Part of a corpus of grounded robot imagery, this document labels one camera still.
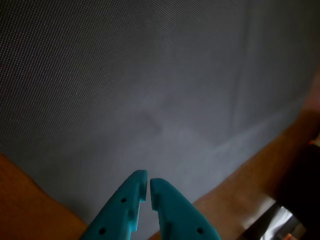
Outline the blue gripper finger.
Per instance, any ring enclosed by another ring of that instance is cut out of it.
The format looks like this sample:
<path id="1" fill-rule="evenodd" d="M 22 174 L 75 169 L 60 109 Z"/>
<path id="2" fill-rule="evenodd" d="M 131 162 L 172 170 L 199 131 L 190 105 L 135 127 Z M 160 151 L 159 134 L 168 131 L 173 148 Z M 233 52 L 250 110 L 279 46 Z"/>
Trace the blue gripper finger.
<path id="1" fill-rule="evenodd" d="M 163 240 L 220 239 L 209 221 L 168 181 L 152 178 L 150 196 Z"/>
<path id="2" fill-rule="evenodd" d="M 146 201 L 148 172 L 134 171 L 115 191 L 80 237 L 81 240 L 129 240 L 138 228 Z"/>

